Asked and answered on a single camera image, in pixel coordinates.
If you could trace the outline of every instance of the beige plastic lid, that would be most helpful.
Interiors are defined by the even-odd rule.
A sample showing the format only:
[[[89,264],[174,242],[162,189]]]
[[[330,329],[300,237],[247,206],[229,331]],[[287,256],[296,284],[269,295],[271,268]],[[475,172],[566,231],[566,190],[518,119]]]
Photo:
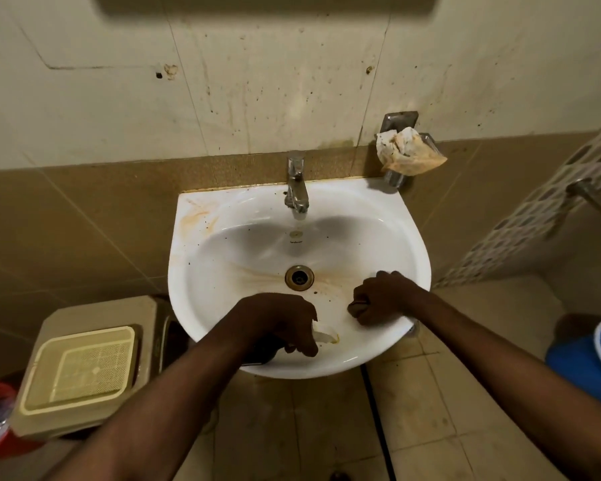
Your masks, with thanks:
[[[131,386],[136,344],[130,326],[49,339],[36,354],[20,412],[54,412],[120,396]]]

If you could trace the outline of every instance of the blue bucket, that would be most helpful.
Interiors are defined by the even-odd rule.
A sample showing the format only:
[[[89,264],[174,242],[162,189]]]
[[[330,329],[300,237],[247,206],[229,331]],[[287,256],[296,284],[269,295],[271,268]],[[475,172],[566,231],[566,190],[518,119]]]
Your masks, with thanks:
[[[601,323],[593,335],[551,347],[545,363],[601,402]]]

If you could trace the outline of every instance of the chrome faucet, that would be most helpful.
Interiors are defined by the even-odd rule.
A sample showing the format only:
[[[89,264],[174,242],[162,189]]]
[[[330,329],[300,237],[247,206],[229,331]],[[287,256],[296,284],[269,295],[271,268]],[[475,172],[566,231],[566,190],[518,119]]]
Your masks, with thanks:
[[[287,195],[285,204],[296,210],[297,213],[306,213],[310,207],[310,198],[307,195],[303,169],[305,159],[299,151],[289,152],[287,156]]]

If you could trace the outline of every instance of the drain strainer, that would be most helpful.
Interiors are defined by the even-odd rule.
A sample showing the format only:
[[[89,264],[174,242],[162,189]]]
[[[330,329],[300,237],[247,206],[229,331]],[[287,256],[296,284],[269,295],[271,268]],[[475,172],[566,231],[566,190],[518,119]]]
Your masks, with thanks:
[[[285,273],[285,283],[293,291],[306,291],[314,283],[314,273],[304,265],[293,266]]]

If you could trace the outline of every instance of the white ceramic sink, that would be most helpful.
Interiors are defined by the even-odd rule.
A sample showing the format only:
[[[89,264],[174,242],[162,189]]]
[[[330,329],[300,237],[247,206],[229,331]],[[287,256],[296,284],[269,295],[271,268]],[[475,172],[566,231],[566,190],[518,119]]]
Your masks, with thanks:
[[[287,185],[264,185],[178,198],[169,259],[169,294],[185,331],[200,340],[242,297],[257,292],[295,293],[312,302],[319,322],[338,332],[307,358],[279,351],[265,365],[244,370],[273,378],[312,378],[369,361],[412,327],[408,318],[363,328],[348,313],[354,287],[378,270],[398,270],[429,289],[425,245],[398,193],[382,179],[307,182],[310,209],[284,205]],[[288,268],[309,267],[315,281],[294,292]]]

